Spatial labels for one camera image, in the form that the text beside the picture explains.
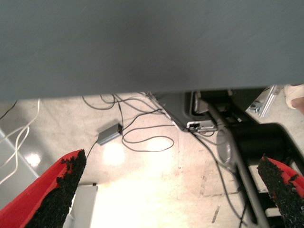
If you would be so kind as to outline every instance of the shoe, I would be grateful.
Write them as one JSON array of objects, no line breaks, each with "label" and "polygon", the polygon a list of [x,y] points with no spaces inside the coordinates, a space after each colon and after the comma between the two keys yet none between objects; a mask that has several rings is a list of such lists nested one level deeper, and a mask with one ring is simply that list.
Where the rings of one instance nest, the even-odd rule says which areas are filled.
[{"label": "shoe", "polygon": [[301,85],[285,85],[284,86],[284,93],[286,104],[289,108],[295,109],[291,105],[291,101],[296,98],[304,97],[304,84]]}]

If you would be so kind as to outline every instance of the concrete floor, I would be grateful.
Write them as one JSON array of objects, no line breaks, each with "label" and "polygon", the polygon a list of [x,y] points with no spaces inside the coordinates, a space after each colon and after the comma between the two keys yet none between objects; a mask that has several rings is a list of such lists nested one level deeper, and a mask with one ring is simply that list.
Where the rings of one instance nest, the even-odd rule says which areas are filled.
[{"label": "concrete floor", "polygon": [[[87,100],[92,105],[106,107],[99,96]],[[130,103],[149,111],[137,102]],[[1,103],[0,112],[10,106],[11,103]],[[36,106],[36,100],[19,101],[0,121],[0,128],[8,133],[26,124],[35,115]],[[125,124],[137,114],[124,104],[122,110]],[[81,148],[88,151],[100,131],[120,120],[117,106],[98,111],[87,107],[80,97],[42,99],[40,114],[31,125],[20,153],[25,158],[38,155],[40,163],[33,168],[41,174],[67,152]],[[283,93],[275,100],[268,116],[259,119],[262,123],[282,123],[304,151],[303,120],[300,113],[285,107]],[[138,118],[133,127],[157,124],[170,124],[170,121],[161,115],[146,115]],[[238,227],[238,219],[227,204],[215,164],[205,148],[190,134],[175,127],[134,132],[130,139],[140,140],[156,134],[171,137],[175,145],[160,153],[140,153],[123,147],[117,138],[94,147],[80,181],[99,184],[91,227]],[[155,150],[167,145],[167,140],[155,139],[134,148]],[[231,200],[241,214],[243,206],[233,178],[225,171],[223,174]]]}]

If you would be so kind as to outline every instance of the red object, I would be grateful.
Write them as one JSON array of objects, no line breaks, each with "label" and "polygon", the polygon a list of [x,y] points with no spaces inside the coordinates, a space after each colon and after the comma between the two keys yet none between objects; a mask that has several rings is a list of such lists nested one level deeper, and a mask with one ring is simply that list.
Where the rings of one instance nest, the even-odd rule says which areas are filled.
[{"label": "red object", "polygon": [[23,228],[31,220],[42,200],[59,187],[57,177],[63,177],[67,165],[61,160],[77,157],[81,150],[66,154],[0,211],[0,228]]},{"label": "red object", "polygon": [[[276,161],[274,159],[268,158],[270,162],[272,162],[274,165],[276,165],[282,172],[281,176],[283,178],[284,184],[288,184],[291,182],[295,189],[297,190],[300,197],[304,198],[304,177],[300,174],[298,174],[296,171],[294,171],[289,166]],[[298,175],[298,177],[295,180],[290,181],[290,178],[293,176]]]}]

